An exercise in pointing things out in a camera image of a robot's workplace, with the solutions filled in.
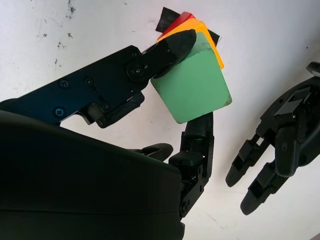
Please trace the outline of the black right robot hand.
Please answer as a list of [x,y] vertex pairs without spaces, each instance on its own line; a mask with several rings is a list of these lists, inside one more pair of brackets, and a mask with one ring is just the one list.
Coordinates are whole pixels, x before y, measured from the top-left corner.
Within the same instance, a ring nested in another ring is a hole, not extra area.
[[3,240],[181,240],[182,218],[213,165],[213,114],[195,117],[180,151],[125,149],[60,126],[73,115],[104,129],[144,101],[196,42],[193,29],[144,52],[128,46],[19,98],[0,103]]

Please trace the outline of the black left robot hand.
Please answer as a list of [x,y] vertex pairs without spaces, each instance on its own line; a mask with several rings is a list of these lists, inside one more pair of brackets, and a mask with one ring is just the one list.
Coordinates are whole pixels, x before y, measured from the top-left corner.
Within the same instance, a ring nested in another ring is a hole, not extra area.
[[313,76],[283,93],[261,116],[254,136],[246,140],[231,164],[226,184],[234,186],[273,146],[274,160],[248,187],[240,204],[243,214],[254,212],[275,194],[299,167],[320,154],[320,64],[306,68]]

